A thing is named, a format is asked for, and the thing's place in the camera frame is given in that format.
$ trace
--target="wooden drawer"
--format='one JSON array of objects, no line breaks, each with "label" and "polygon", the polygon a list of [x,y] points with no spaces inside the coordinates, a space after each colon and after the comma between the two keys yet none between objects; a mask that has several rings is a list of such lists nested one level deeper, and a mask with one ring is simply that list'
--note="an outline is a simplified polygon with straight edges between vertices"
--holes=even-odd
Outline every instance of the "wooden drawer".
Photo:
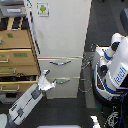
[{"label": "wooden drawer", "polygon": [[79,86],[79,79],[69,79],[69,81],[67,82],[65,82],[65,80],[62,79],[61,80],[57,79],[56,87],[46,92],[47,99],[76,98],[78,92],[78,86]]},{"label": "wooden drawer", "polygon": [[31,49],[0,50],[0,66],[35,65]]},{"label": "wooden drawer", "polygon": [[0,49],[31,48],[27,30],[0,31]]},{"label": "wooden drawer", "polygon": [[38,75],[38,68],[36,65],[32,66],[14,66],[14,67],[0,67],[0,77],[2,76],[16,76],[16,75]]},{"label": "wooden drawer", "polygon": [[0,82],[0,93],[25,92],[33,84],[38,83],[38,76],[34,81]]},{"label": "wooden drawer", "polygon": [[41,71],[50,70],[47,78],[79,77],[82,59],[38,59]]}]

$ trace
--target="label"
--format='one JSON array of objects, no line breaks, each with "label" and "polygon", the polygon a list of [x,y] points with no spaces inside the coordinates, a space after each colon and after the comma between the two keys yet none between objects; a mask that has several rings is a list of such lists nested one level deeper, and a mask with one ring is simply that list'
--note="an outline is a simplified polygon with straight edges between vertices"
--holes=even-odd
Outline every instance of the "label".
[{"label": "label", "polygon": [[20,13],[20,9],[7,9],[8,13]]},{"label": "label", "polygon": [[8,69],[13,69],[12,67],[9,67]]},{"label": "label", "polygon": [[27,53],[13,53],[15,58],[23,58],[23,57],[28,57]]},{"label": "label", "polygon": [[8,38],[13,38],[12,33],[7,33],[7,35],[8,35]]},{"label": "label", "polygon": [[119,68],[119,72],[117,73],[117,76],[114,77],[114,81],[120,85],[124,79],[124,77],[126,76],[127,70],[124,67],[120,67]]},{"label": "label", "polygon": [[6,57],[5,55],[0,55],[1,57]]}]

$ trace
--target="white panel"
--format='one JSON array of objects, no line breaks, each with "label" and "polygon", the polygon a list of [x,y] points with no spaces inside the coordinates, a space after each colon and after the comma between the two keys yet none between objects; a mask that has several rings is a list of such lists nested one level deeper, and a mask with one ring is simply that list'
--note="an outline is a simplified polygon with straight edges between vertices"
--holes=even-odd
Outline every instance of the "white panel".
[{"label": "white panel", "polygon": [[[37,3],[49,5],[49,16],[38,15]],[[38,57],[82,56],[89,21],[91,0],[31,0],[37,42],[41,51]]]},{"label": "white panel", "polygon": [[79,79],[71,79],[64,84],[57,84],[52,90],[46,92],[48,99],[53,98],[76,98],[78,92]]},{"label": "white panel", "polygon": [[[82,59],[42,59],[38,60],[40,70],[50,70],[47,78],[58,78],[58,77],[79,77],[82,65]],[[63,63],[71,61],[65,65],[55,65],[50,62]]]}]

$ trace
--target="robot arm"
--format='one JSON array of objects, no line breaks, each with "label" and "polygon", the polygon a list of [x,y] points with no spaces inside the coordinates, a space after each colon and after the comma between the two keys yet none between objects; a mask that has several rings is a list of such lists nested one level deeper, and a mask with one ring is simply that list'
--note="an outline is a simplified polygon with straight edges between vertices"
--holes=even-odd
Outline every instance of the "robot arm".
[{"label": "robot arm", "polygon": [[46,79],[46,75],[49,73],[49,70],[43,72],[39,78],[38,86],[33,84],[9,109],[9,114],[6,117],[4,123],[6,125],[2,128],[14,128],[16,125],[20,125],[25,118],[29,115],[35,105],[43,97],[42,92],[46,92],[49,89],[55,88],[56,81],[50,83]]}]

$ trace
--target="wooden cabinet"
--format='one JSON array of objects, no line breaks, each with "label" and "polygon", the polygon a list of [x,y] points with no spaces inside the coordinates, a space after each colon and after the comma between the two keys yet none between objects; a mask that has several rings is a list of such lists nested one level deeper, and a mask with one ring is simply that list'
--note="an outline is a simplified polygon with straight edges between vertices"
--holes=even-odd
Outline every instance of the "wooden cabinet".
[{"label": "wooden cabinet", "polygon": [[[0,31],[0,93],[25,92],[32,84],[38,83],[40,70],[29,29],[12,30],[15,18],[9,18],[7,29]],[[36,79],[20,80],[20,77],[36,76]]]}]

